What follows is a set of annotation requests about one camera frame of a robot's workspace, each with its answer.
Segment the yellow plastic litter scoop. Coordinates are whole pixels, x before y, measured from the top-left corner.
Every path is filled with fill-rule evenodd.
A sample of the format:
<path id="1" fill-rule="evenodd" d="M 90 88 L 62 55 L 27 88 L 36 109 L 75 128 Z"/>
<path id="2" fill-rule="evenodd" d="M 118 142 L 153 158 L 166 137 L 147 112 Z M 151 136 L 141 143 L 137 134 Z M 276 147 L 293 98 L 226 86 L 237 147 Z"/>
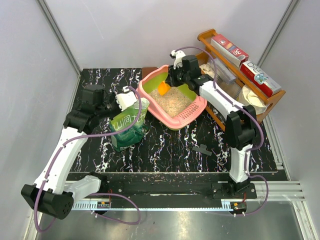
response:
<path id="1" fill-rule="evenodd" d="M 161 96 L 164 96 L 170 89 L 171 89 L 171 86 L 167 84 L 165 81 L 162 81 L 157 87 L 158 93 Z"/>

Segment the pink green litter box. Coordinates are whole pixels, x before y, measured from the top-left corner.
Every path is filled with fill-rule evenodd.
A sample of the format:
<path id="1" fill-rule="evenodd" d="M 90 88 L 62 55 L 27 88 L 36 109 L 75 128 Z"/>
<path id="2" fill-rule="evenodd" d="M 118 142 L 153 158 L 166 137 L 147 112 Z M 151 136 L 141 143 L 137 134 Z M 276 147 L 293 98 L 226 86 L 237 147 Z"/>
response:
<path id="1" fill-rule="evenodd" d="M 176 131 L 196 120 L 205 110 L 207 100 L 189 90 L 186 84 L 172 87 L 161 96 L 158 86 L 167 76 L 167 65 L 152 72 L 142 70 L 142 80 L 137 91 L 149 101 L 148 111 L 166 127 Z"/>

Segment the black bag clip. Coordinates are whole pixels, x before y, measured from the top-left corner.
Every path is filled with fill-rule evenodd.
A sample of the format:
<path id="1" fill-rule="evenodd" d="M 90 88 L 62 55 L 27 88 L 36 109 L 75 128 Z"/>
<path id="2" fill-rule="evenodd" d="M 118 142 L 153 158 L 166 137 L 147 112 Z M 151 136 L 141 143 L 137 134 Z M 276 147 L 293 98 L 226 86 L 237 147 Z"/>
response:
<path id="1" fill-rule="evenodd" d="M 201 144 L 200 146 L 193 146 L 192 150 L 207 156 L 211 156 L 212 152 L 207 150 L 207 146 L 204 144 Z"/>

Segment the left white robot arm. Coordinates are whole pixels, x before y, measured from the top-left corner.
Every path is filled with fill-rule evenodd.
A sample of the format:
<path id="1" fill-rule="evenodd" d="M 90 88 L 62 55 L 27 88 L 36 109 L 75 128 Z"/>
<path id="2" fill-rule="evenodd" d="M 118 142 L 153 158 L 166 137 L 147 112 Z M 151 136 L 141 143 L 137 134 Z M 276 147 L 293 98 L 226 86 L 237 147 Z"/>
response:
<path id="1" fill-rule="evenodd" d="M 94 194 L 98 198 L 107 195 L 108 179 L 91 172 L 84 178 L 66 186 L 70 169 L 88 140 L 88 135 L 105 118 L 114 118 L 121 112 L 113 92 L 106 92 L 102 85 L 87 85 L 82 96 L 66 116 L 59 142 L 52 156 L 33 184 L 25 184 L 21 195 L 37 212 L 63 220 L 73 204 Z"/>

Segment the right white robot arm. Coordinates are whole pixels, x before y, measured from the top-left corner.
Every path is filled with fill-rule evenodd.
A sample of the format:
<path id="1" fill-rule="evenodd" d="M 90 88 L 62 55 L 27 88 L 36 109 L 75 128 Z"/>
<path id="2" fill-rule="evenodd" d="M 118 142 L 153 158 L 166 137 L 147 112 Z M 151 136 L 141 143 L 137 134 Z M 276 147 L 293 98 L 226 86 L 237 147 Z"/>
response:
<path id="1" fill-rule="evenodd" d="M 183 51 L 173 51 L 174 63 L 168 67 L 165 83 L 170 87 L 187 85 L 198 96 L 207 100 L 223 116 L 225 137 L 231 150 L 229 180 L 225 185 L 228 194 L 239 198 L 250 185 L 248 158 L 254 142 L 262 136 L 252 105 L 243 105 L 222 90 L 208 74 L 203 74 L 198 59 Z"/>

